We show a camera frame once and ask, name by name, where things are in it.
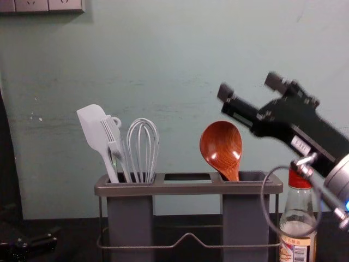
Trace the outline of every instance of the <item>utensil holder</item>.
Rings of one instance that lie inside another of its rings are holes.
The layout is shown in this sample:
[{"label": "utensil holder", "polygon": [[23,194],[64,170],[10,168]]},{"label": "utensil holder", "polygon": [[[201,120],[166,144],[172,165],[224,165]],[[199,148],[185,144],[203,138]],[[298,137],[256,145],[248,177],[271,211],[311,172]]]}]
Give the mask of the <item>utensil holder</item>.
[{"label": "utensil holder", "polygon": [[[223,262],[268,261],[269,227],[260,205],[259,193],[265,173],[241,171],[240,181],[224,181],[217,172],[156,174],[152,183],[109,183],[107,175],[96,183],[94,191],[101,202],[107,198],[109,240],[111,246],[102,250],[111,251],[112,262],[154,262],[154,250],[172,249],[188,237],[194,238],[204,248],[221,249]],[[208,183],[178,183],[178,181],[207,180]],[[264,188],[266,206],[269,196],[275,194],[275,213],[278,219],[279,194],[282,182],[271,175]],[[197,236],[187,232],[169,246],[153,245],[153,196],[154,195],[221,195],[222,240],[217,245],[207,245]]]}]

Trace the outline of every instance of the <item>bottle cap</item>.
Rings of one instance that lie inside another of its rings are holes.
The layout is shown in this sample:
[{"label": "bottle cap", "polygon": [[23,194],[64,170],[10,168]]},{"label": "bottle cap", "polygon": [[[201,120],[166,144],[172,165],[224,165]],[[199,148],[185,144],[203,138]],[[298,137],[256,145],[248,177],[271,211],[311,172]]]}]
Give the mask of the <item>bottle cap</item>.
[{"label": "bottle cap", "polygon": [[301,189],[311,188],[311,184],[306,179],[298,175],[297,172],[293,171],[291,168],[288,172],[288,185],[290,187]]}]

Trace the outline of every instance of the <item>cable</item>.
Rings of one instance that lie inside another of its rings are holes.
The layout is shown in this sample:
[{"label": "cable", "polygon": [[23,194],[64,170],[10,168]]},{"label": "cable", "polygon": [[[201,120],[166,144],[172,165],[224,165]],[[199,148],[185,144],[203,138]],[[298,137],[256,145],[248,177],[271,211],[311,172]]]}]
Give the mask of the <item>cable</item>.
[{"label": "cable", "polygon": [[310,235],[311,233],[313,233],[317,228],[318,228],[318,225],[320,224],[320,221],[321,221],[321,218],[322,218],[322,209],[321,209],[321,191],[319,190],[319,188],[315,185],[315,184],[312,184],[312,187],[315,191],[315,194],[316,194],[316,203],[317,203],[317,209],[318,209],[318,214],[317,214],[317,218],[316,218],[316,222],[315,224],[312,226],[311,229],[307,230],[306,232],[304,233],[301,233],[301,234],[289,234],[289,233],[286,233],[284,231],[282,231],[281,229],[277,228],[273,222],[271,221],[270,217],[269,217],[269,211],[267,211],[267,208],[266,208],[266,203],[264,201],[264,187],[266,185],[266,182],[269,178],[269,176],[277,171],[277,170],[280,170],[280,169],[287,169],[289,170],[290,167],[289,166],[285,166],[285,165],[281,165],[281,166],[277,166],[276,168],[273,168],[264,178],[263,180],[263,183],[262,183],[262,187],[261,187],[261,192],[260,192],[260,199],[261,199],[261,205],[262,205],[262,211],[263,211],[263,215],[267,221],[267,224],[269,225],[269,227],[275,232],[277,233],[278,235],[286,235],[288,237],[292,237],[292,238],[298,238],[298,237],[304,237],[304,236],[308,236]]}]

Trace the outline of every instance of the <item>brown wooden spoon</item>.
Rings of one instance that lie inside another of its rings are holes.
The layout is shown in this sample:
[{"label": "brown wooden spoon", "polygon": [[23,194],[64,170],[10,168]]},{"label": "brown wooden spoon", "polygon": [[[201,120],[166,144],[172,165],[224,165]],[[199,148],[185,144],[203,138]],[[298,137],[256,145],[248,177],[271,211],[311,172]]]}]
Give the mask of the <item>brown wooden spoon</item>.
[{"label": "brown wooden spoon", "polygon": [[232,123],[210,124],[201,135],[200,152],[206,162],[229,181],[239,181],[242,139]]}]

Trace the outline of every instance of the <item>power socket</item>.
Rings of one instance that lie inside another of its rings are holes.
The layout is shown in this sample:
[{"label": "power socket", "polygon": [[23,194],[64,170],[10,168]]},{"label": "power socket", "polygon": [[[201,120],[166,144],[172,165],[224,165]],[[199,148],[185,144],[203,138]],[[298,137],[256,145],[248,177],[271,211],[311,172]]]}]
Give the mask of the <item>power socket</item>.
[{"label": "power socket", "polygon": [[15,0],[0,0],[0,14],[16,12]]},{"label": "power socket", "polygon": [[50,11],[76,11],[83,12],[85,10],[84,0],[49,0]]},{"label": "power socket", "polygon": [[46,12],[49,10],[47,0],[15,0],[16,11],[23,12]]}]

